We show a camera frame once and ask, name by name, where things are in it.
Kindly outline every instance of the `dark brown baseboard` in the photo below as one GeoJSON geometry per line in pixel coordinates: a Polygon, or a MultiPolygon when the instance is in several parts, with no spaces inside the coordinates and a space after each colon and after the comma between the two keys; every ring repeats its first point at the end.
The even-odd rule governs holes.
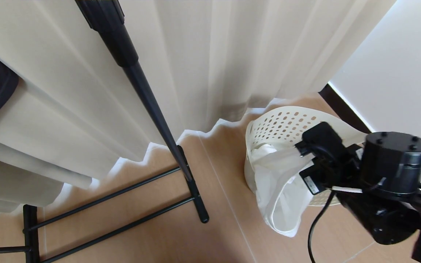
{"type": "Polygon", "coordinates": [[[339,95],[337,95],[329,84],[319,92],[319,95],[321,95],[334,112],[339,115],[341,120],[363,133],[371,133],[365,123],[358,118],[355,112],[341,99],[341,97],[339,97],[339,95]]]}

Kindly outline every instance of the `wall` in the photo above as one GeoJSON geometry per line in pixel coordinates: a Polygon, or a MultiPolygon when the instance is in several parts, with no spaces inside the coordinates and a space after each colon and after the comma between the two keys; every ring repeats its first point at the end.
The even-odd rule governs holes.
{"type": "Polygon", "coordinates": [[[371,130],[421,137],[421,0],[398,0],[330,83],[371,130]]]}

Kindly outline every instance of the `garment rack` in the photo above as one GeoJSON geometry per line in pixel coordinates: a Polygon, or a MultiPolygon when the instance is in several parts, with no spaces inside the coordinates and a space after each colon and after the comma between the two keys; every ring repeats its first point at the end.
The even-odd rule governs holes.
{"type": "Polygon", "coordinates": [[[40,223],[37,219],[37,207],[32,205],[24,205],[24,229],[22,232],[24,234],[25,245],[18,247],[0,247],[0,254],[24,252],[26,263],[51,263],[57,261],[61,258],[76,253],[77,251],[83,250],[84,248],[88,248],[101,241],[111,238],[112,236],[118,235],[119,233],[138,226],[191,201],[194,202],[194,206],[196,207],[197,214],[201,222],[207,223],[209,221],[209,215],[207,214],[204,202],[202,201],[202,198],[199,194],[199,190],[191,173],[191,169],[187,163],[184,151],[179,145],[176,145],[172,133],[170,132],[167,122],[165,121],[162,111],[160,110],[160,107],[157,103],[157,100],[153,95],[144,72],[142,72],[141,66],[139,65],[139,57],[129,37],[126,27],[124,26],[124,13],[122,12],[119,2],[117,0],[77,0],[76,3],[85,19],[87,20],[90,28],[100,34],[100,37],[104,41],[113,58],[124,70],[124,73],[134,87],[134,90],[136,91],[145,109],[152,118],[155,126],[159,130],[166,145],[170,149],[170,152],[178,163],[178,166],[40,223]],[[67,250],[56,256],[45,259],[43,261],[40,260],[38,243],[39,228],[78,213],[94,205],[98,205],[99,203],[129,192],[137,187],[143,186],[179,170],[182,170],[184,174],[189,192],[191,193],[190,197],[184,198],[183,200],[169,205],[166,208],[162,208],[132,223],[122,226],[121,228],[111,231],[82,245],[76,246],[75,248],[67,250]]]}

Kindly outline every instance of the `tile floor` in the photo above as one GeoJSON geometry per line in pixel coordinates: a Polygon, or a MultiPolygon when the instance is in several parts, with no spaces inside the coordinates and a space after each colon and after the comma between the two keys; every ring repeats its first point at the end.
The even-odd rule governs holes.
{"type": "MultiPolygon", "coordinates": [[[[334,114],[317,94],[290,105],[334,114]]],[[[308,229],[321,208],[307,208],[295,238],[278,235],[264,224],[255,196],[244,181],[244,130],[254,118],[257,115],[246,115],[239,123],[219,125],[207,134],[191,132],[180,142],[209,213],[209,223],[200,223],[194,205],[188,203],[57,262],[309,262],[308,229]]],[[[65,186],[53,204],[39,209],[39,218],[51,218],[174,166],[169,151],[155,147],[146,161],[125,160],[117,174],[89,190],[65,186]]],[[[39,230],[42,259],[186,196],[186,182],[182,173],[176,172],[50,224],[39,230]]],[[[21,229],[20,210],[0,214],[0,246],[23,245],[21,229]]],[[[319,221],[312,247],[318,263],[404,263],[414,262],[410,255],[415,238],[392,246],[378,245],[345,208],[335,205],[319,221]]],[[[23,263],[24,259],[23,253],[0,255],[0,263],[23,263]]]]}

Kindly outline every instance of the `white plastic basket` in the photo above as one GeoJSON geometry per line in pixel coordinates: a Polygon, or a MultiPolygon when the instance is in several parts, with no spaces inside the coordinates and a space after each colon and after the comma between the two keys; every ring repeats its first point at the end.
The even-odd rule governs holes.
{"type": "MultiPolygon", "coordinates": [[[[364,142],[362,133],[341,119],[326,112],[297,106],[275,108],[250,122],[246,129],[247,158],[244,163],[244,176],[249,188],[255,192],[253,157],[251,152],[263,144],[271,144],[277,149],[290,148],[301,141],[301,134],[320,122],[327,122],[342,138],[345,146],[364,142]]],[[[313,197],[310,206],[324,206],[330,191],[313,197]]],[[[339,201],[334,198],[331,205],[339,201]]]]}

